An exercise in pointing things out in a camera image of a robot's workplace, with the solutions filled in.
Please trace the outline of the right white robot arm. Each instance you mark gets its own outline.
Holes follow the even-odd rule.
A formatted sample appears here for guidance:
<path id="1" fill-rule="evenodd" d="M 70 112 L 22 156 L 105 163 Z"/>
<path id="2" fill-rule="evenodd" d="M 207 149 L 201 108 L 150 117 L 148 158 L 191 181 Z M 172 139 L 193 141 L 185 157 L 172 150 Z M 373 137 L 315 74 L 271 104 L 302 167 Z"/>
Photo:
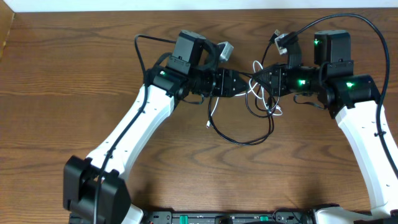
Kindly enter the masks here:
<path id="1" fill-rule="evenodd" d="M 346 136 L 363 175 L 371 204 L 369 215 L 339 205 L 320 205 L 306 212 L 302 223 L 397 223 L 396 143 L 389 130 L 381 95 L 370 75 L 355 75 L 351 38 L 345 30 L 314 35 L 314 67 L 302 65 L 295 33 L 281 34 L 274 43 L 287 63 L 254 74 L 273 96 L 316 94 Z"/>

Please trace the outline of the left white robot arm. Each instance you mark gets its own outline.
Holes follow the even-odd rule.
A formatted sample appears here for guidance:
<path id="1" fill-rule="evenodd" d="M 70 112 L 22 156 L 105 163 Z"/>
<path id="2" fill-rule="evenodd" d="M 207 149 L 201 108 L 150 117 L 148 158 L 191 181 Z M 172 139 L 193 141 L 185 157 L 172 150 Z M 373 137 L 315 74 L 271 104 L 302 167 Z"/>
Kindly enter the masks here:
<path id="1" fill-rule="evenodd" d="M 69 158 L 63 170 L 63 207 L 91 223 L 140 223 L 127 180 L 155 130 L 189 94 L 231 98 L 247 89 L 235 70 L 222 68 L 233 46 L 182 30 L 172 52 L 143 68 L 143 84 L 129 111 L 86 158 Z"/>

